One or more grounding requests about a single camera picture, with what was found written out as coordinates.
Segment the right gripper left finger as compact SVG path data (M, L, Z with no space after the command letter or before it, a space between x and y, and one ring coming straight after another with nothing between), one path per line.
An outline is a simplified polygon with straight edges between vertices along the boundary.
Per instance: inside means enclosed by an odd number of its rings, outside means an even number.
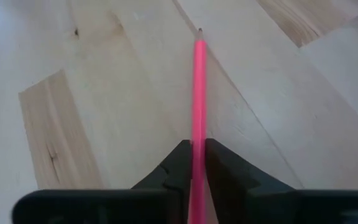
M188 209L192 179L192 145L182 140L174 150L133 189L162 189L176 194L172 212L176 223L188 221Z

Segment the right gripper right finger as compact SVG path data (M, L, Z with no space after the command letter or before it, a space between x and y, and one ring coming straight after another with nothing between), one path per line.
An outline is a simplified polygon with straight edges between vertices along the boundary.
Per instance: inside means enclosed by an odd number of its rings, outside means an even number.
M207 139L206 175L219 223L295 223L296 189Z

